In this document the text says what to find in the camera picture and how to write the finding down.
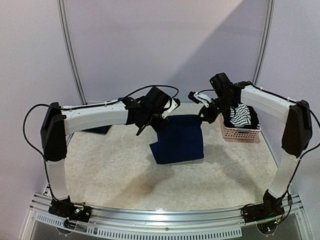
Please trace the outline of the blue garment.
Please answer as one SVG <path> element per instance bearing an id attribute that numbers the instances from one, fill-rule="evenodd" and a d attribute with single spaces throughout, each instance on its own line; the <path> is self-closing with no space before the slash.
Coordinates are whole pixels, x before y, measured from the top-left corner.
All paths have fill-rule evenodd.
<path id="1" fill-rule="evenodd" d="M 195 114 L 168 116 L 169 125 L 157 133 L 150 145 L 158 165 L 176 164 L 204 158 L 202 121 Z"/>

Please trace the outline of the dark blue denim jeans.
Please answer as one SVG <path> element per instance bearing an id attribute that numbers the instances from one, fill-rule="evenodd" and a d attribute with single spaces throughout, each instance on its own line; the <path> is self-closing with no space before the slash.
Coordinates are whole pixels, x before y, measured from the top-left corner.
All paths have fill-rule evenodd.
<path id="1" fill-rule="evenodd" d="M 94 127 L 94 128 L 85 129 L 83 130 L 83 132 L 98 134 L 98 135 L 106 135 L 108 131 L 111 129 L 111 127 L 112 127 L 111 125 Z"/>

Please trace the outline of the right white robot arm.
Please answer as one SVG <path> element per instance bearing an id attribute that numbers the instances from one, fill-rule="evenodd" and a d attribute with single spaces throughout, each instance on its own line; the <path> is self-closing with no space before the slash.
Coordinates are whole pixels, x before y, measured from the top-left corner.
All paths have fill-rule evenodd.
<path id="1" fill-rule="evenodd" d="M 193 97 L 203 105 L 204 121 L 212 123 L 222 112 L 243 104 L 282 124 L 280 161 L 267 190 L 270 196 L 279 199 L 288 190 L 313 135 L 308 102 L 264 90 L 250 81 L 233 83 L 224 72 L 214 75 L 209 83 L 215 98 L 208 97 L 202 90 L 193 93 Z"/>

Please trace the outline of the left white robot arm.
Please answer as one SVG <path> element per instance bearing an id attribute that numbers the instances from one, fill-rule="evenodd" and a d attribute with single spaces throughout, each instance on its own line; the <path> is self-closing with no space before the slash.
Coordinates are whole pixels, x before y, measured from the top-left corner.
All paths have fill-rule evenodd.
<path id="1" fill-rule="evenodd" d="M 113 125 L 135 125 L 137 135 L 148 126 L 160 132 L 169 124 L 168 115 L 179 105 L 178 100 L 158 86 L 152 86 L 146 95 L 138 98 L 127 95 L 88 105 L 60 106 L 58 102 L 48 105 L 40 135 L 48 183 L 52 198 L 56 200 L 55 209 L 63 217 L 70 217 L 75 211 L 74 205 L 67 200 L 67 135 Z"/>

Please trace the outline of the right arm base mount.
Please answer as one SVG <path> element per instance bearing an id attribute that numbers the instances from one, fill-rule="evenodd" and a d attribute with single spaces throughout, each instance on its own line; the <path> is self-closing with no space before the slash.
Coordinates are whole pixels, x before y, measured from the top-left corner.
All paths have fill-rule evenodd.
<path id="1" fill-rule="evenodd" d="M 265 236 L 273 235 L 280 225 L 291 213 L 293 200 L 292 196 L 288 196 L 287 200 L 289 210 L 286 213 L 284 206 L 281 202 L 272 206 L 270 200 L 265 200 L 260 204 L 249 203 L 243 206 L 240 210 L 240 215 L 243 217 L 244 222 L 256 222 L 258 231 Z"/>

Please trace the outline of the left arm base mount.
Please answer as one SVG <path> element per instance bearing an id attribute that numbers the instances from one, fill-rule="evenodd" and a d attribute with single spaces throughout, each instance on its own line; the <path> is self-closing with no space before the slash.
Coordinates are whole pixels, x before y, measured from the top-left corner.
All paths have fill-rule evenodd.
<path id="1" fill-rule="evenodd" d="M 88 223 L 92 215 L 92 210 L 93 208 L 85 203 L 71 202 L 71 199 L 68 196 L 63 200 L 52 199 L 48 213 L 68 219 L 69 221 Z"/>

